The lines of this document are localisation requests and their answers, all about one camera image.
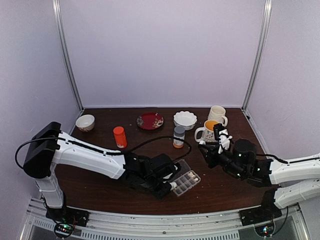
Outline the clear plastic pill organizer box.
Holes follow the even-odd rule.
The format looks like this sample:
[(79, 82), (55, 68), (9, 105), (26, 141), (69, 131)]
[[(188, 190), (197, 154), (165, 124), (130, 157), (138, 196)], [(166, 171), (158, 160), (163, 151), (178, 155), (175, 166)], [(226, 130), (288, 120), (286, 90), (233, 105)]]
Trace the clear plastic pill organizer box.
[(178, 160), (177, 163), (181, 165), (180, 175), (174, 179), (171, 179), (169, 182), (177, 183), (177, 187), (172, 190), (172, 192), (177, 197), (180, 197), (200, 183), (201, 177), (191, 170), (190, 166), (184, 159)]

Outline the orange pill bottle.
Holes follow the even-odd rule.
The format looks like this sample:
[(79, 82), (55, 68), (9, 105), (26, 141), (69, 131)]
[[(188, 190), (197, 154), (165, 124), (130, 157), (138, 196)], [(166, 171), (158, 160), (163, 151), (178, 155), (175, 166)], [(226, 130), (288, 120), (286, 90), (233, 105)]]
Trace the orange pill bottle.
[(122, 126), (117, 126), (113, 129), (113, 134), (117, 147), (120, 149), (126, 148), (128, 143), (125, 129)]

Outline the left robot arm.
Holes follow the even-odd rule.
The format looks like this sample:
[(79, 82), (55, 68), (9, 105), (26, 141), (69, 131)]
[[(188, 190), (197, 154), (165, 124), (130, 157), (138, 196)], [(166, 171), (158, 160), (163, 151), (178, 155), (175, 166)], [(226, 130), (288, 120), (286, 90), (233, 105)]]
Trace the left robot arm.
[(51, 122), (27, 143), (24, 172), (35, 179), (39, 191), (52, 213), (61, 222), (72, 218), (65, 206), (66, 197), (55, 174), (57, 165), (69, 165), (105, 175), (126, 184), (141, 187), (157, 199), (167, 196), (175, 187), (172, 178), (181, 165), (162, 153), (153, 158), (102, 148), (81, 141), (61, 131), (61, 124)]

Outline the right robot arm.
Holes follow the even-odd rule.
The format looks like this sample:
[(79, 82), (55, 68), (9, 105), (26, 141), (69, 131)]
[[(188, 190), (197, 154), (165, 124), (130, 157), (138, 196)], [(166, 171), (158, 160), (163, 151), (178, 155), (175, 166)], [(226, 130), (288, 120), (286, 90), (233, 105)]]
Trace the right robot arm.
[(258, 154), (257, 146), (246, 139), (226, 139), (198, 148), (209, 168), (221, 166), (235, 179), (257, 187), (270, 187), (294, 181), (264, 194), (264, 203), (256, 210), (259, 220), (268, 220), (278, 209), (320, 195), (320, 155), (283, 160), (272, 154)]

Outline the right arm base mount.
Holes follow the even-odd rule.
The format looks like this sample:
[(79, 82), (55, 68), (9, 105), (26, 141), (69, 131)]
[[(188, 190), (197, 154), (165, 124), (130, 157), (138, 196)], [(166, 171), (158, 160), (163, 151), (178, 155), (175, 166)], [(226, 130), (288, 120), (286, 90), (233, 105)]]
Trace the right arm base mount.
[(277, 207), (255, 207), (239, 211), (241, 224), (243, 226), (255, 225), (271, 221), (282, 216), (282, 211)]

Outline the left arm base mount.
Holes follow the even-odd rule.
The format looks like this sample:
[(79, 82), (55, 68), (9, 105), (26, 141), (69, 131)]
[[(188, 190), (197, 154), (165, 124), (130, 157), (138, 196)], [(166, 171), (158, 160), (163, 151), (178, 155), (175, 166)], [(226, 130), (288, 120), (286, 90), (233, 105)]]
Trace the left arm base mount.
[(70, 207), (47, 208), (45, 216), (55, 223), (66, 223), (79, 227), (86, 227), (89, 220), (88, 211)]

